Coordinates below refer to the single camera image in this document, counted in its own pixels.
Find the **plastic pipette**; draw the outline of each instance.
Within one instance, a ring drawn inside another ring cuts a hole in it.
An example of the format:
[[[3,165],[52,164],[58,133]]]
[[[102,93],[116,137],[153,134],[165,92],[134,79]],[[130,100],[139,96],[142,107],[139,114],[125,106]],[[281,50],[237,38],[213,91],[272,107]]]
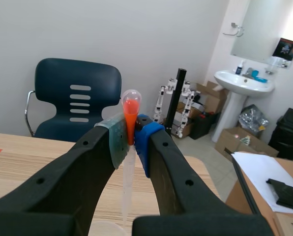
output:
[[[136,90],[127,90],[121,96],[123,113],[127,124],[128,144],[131,146],[123,163],[123,193],[122,193],[122,221],[127,222],[128,213],[131,208],[132,183],[135,171],[136,151],[133,146],[135,123],[138,116],[141,94]]]

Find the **black trash bin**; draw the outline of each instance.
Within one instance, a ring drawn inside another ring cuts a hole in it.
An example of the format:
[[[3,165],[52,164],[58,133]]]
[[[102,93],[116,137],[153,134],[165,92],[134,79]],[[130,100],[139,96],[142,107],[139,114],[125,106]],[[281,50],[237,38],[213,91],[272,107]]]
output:
[[[196,140],[204,135],[207,135],[211,126],[217,122],[219,114],[202,113],[200,116],[194,118],[194,126],[192,127],[190,138]]]
[[[269,146],[279,151],[278,157],[293,160],[293,109],[289,108],[277,122]]]

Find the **green gripper pad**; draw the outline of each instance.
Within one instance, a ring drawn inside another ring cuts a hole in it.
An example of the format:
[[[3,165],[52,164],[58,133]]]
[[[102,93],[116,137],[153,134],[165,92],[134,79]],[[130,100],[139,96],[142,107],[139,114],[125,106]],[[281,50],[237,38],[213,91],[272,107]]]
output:
[[[114,168],[117,170],[126,157],[130,146],[127,140],[127,125],[124,115],[119,113],[105,119],[95,126],[103,126],[109,130],[109,149]]]

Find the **white pedestal sink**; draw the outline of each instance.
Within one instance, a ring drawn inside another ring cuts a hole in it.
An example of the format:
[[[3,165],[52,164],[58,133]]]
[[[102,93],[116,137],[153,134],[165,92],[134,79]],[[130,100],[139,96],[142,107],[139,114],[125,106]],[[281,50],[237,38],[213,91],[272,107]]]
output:
[[[264,96],[274,90],[274,83],[261,83],[254,79],[236,75],[231,71],[218,71],[214,75],[217,83],[230,91],[227,106],[216,126],[212,141],[218,141],[223,129],[235,127],[248,96]]]

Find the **tiled floor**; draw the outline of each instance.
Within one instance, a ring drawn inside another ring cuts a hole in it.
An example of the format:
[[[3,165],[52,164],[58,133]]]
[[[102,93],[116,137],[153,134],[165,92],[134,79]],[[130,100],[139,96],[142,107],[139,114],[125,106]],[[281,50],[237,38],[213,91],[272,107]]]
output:
[[[173,137],[173,140],[183,155],[193,156],[204,162],[221,199],[226,201],[237,176],[233,164],[214,149],[215,143],[211,141],[211,135],[197,140],[189,137],[184,139]]]

